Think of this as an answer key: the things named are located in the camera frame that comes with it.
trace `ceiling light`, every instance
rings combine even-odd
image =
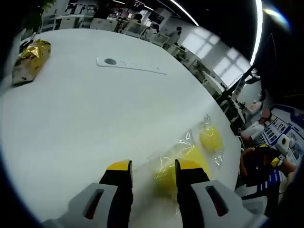
[[[260,45],[261,37],[262,37],[262,27],[263,27],[263,8],[262,1],[256,0],[256,15],[257,15],[257,24],[256,24],[256,42],[253,48],[252,57],[250,60],[250,65],[253,65],[256,59],[258,47]]]
[[[121,1],[116,1],[116,0],[113,0],[114,2],[118,2],[120,4],[125,4],[124,2],[121,2]]]
[[[150,7],[146,6],[146,5],[144,5],[144,7],[147,8],[147,9],[149,9],[149,10],[154,11],[152,8],[150,8]]]
[[[181,11],[183,11],[187,16],[188,18],[190,18],[193,23],[196,25],[196,26],[199,26],[199,24],[195,21],[195,19],[193,19],[193,17],[180,5],[178,4],[176,1],[174,0],[170,0],[170,2],[172,2],[174,5],[176,5],[178,8],[180,8]]]

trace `white table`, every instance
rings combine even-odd
[[[174,57],[151,43],[108,31],[64,29],[37,37],[51,43],[51,57],[34,82],[5,90],[0,119],[9,177],[39,220],[59,217],[69,200],[98,182],[111,163],[131,159],[133,169],[138,168],[205,114],[225,146],[215,177],[234,189],[240,143],[215,100]],[[167,75],[98,67],[95,58],[101,55],[154,63]],[[156,227],[153,214],[145,219]],[[181,227],[180,215],[175,221]]]

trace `white round table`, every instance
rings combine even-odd
[[[92,29],[37,37],[51,43],[51,57],[34,82],[1,95],[1,143],[9,178],[40,221],[63,214],[69,200],[99,182],[113,162],[131,159],[136,169],[206,114],[225,147],[215,178],[234,189],[240,142],[207,90],[165,50]],[[167,75],[100,67],[100,56],[152,63]],[[153,225],[153,215],[148,218]]]

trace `gold foil package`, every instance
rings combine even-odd
[[[33,81],[51,54],[51,44],[36,39],[17,58],[13,68],[13,84]]]

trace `office desk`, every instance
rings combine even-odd
[[[6,88],[0,119],[5,168],[40,221],[64,213],[69,200],[99,182],[113,162],[131,159],[136,170],[206,114],[225,146],[215,178],[234,189],[240,142],[208,91],[165,50],[93,29],[55,30],[37,38],[51,43],[51,57],[34,82]],[[100,56],[153,62],[167,75],[98,67]],[[180,215],[173,216],[181,227]],[[149,218],[146,223],[154,226],[153,214]]]

